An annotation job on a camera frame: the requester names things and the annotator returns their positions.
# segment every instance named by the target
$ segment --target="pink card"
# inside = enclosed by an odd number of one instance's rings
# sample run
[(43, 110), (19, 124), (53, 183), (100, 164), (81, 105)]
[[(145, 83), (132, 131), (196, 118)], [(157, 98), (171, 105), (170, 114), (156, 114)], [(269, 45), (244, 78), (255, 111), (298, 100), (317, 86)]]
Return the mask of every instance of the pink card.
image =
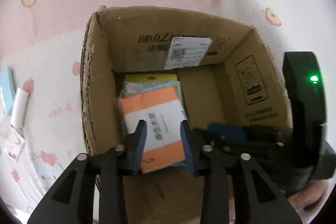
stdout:
[(17, 161), (24, 145), (24, 138), (22, 138), (21, 135), (11, 127), (4, 146), (4, 152), (8, 154), (13, 160)]

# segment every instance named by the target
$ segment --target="green led light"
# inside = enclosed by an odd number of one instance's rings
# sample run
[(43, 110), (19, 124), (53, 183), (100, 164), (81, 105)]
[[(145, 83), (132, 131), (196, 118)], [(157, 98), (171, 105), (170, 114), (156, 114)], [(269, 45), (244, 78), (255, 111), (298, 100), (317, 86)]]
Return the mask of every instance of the green led light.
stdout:
[(313, 75), (312, 77), (310, 77), (310, 80), (316, 82), (319, 80), (319, 78), (316, 75)]

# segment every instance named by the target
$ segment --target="metal screw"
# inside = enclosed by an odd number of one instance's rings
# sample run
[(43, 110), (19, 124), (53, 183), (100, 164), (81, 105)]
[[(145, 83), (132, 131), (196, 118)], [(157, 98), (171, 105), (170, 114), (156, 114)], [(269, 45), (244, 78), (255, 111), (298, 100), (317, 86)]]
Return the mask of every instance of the metal screw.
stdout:
[(230, 153), (231, 152), (231, 148), (229, 146), (224, 146), (223, 147), (223, 150), (226, 152), (226, 153)]
[(248, 154), (248, 153), (243, 153), (243, 154), (240, 155), (240, 158), (241, 158), (242, 160), (250, 160), (250, 159), (251, 159), (251, 156), (250, 156), (250, 154)]
[(87, 159), (87, 154), (85, 154), (85, 153), (79, 154), (77, 156), (77, 159), (78, 160), (86, 160)]
[(123, 144), (118, 144), (114, 147), (116, 151), (124, 151), (125, 150), (125, 145)]
[(211, 145), (203, 145), (202, 149), (206, 152), (211, 152), (212, 151), (212, 146)]

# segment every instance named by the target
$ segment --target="light blue cloth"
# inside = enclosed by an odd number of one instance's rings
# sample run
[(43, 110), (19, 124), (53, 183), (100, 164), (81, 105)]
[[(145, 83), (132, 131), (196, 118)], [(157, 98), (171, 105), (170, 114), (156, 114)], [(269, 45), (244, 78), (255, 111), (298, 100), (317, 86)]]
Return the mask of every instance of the light blue cloth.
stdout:
[(13, 72), (10, 67), (6, 67), (0, 73), (0, 88), (3, 107), (7, 115), (11, 115), (14, 105), (15, 88), (13, 81)]
[(125, 82), (124, 83), (124, 97), (133, 96), (138, 93), (143, 93), (150, 90), (156, 90), (159, 88), (164, 88), (166, 86), (174, 85), (176, 89), (176, 93), (178, 98), (180, 99), (181, 103), (183, 104), (183, 97), (182, 97), (182, 90), (181, 90), (181, 83), (179, 81), (174, 81), (169, 79), (164, 82), (154, 83), (154, 82)]

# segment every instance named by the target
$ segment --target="white label on book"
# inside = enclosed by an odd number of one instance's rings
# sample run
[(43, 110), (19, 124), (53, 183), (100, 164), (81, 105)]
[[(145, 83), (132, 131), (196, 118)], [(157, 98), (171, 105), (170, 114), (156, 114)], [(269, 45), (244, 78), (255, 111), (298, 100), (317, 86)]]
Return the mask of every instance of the white label on book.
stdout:
[(199, 66), (212, 40), (202, 37), (173, 37), (165, 69)]

